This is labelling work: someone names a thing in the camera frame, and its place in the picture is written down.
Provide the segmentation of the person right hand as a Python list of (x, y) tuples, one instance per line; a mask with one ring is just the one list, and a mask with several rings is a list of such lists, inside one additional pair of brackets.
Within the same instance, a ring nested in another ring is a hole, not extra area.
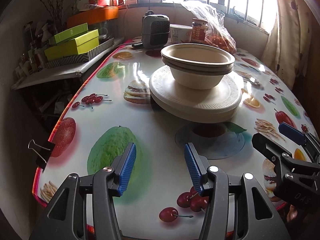
[(297, 218), (297, 216), (298, 216), (298, 210), (293, 205), (290, 205), (289, 212), (286, 217), (287, 222), (291, 223)]

